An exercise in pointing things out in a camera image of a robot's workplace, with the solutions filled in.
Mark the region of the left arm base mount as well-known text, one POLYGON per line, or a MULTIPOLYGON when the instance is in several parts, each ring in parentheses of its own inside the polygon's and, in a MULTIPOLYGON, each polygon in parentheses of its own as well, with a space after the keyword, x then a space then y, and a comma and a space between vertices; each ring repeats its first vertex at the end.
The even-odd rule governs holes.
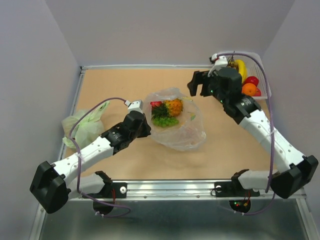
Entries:
POLYGON ((125 199, 127 197, 127 187, 126 182, 112 182, 105 183, 100 191, 85 193, 96 199, 125 199))

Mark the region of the green grapes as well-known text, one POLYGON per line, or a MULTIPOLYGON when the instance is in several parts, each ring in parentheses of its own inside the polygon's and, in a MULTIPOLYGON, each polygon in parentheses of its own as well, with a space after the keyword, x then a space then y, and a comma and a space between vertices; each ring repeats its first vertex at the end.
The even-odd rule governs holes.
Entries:
POLYGON ((152 123, 161 128, 173 127, 179 124, 179 120, 175 117, 155 117, 152 123))

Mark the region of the small pineapple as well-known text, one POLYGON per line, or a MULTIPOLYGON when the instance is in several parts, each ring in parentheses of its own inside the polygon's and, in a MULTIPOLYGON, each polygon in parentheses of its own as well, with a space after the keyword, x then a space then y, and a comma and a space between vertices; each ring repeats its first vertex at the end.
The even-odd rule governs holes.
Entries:
POLYGON ((154 118, 166 118, 177 117, 183 111, 183 101, 179 98, 174 100, 163 100, 160 107, 151 107, 151 117, 154 118))

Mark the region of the orange fruit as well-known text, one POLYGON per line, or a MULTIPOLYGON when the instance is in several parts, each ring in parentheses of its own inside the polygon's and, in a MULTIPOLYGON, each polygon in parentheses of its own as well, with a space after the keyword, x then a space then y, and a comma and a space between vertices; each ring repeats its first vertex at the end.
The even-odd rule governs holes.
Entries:
POLYGON ((241 92, 244 95, 253 97, 257 92, 257 86, 253 83, 246 83, 242 86, 241 92))

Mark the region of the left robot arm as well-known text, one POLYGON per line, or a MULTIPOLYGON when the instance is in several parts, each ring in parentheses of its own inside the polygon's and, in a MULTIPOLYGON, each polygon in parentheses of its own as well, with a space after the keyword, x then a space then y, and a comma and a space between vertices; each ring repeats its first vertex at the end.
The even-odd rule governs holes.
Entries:
POLYGON ((103 159, 109 158, 126 149, 136 138, 145 138, 151 134, 144 113, 130 111, 124 120, 102 133, 80 152, 54 163, 42 162, 36 169, 30 185, 30 192, 48 214, 60 210, 72 193, 81 194, 80 175, 103 159))

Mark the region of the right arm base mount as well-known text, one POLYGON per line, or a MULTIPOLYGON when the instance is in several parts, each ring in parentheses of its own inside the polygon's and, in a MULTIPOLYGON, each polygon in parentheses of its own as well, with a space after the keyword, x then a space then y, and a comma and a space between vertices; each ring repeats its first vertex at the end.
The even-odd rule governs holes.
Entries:
POLYGON ((231 181, 216 181, 210 195, 217 198, 236 197, 237 192, 231 181))

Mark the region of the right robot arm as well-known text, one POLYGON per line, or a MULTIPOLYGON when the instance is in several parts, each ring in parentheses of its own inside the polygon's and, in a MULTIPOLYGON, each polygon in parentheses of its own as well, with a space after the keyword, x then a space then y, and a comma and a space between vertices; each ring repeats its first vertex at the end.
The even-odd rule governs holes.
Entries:
POLYGON ((197 94, 198 85, 202 86, 200 95, 217 99, 224 112, 270 153, 276 167, 274 173, 249 169, 235 173, 230 182, 233 194, 270 187, 276 195, 287 199, 311 181, 319 165, 317 158, 297 150, 271 126, 271 118, 260 104, 242 92, 242 77, 236 69, 222 67, 212 76, 208 71, 195 71, 187 84, 191 96, 197 94))

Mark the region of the clear plastic fruit bag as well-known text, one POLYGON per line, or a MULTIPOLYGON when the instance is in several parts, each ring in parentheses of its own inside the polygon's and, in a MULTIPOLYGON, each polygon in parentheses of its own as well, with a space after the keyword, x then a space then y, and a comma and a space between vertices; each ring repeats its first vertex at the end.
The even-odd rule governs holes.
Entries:
POLYGON ((200 109, 190 97, 182 94, 179 88, 170 87, 148 94, 144 101, 143 112, 151 127, 151 138, 168 148, 178 151, 195 150, 207 138, 200 109), (175 117, 179 124, 164 128, 155 126, 150 102, 174 99, 180 99, 183 102, 183 111, 175 117))

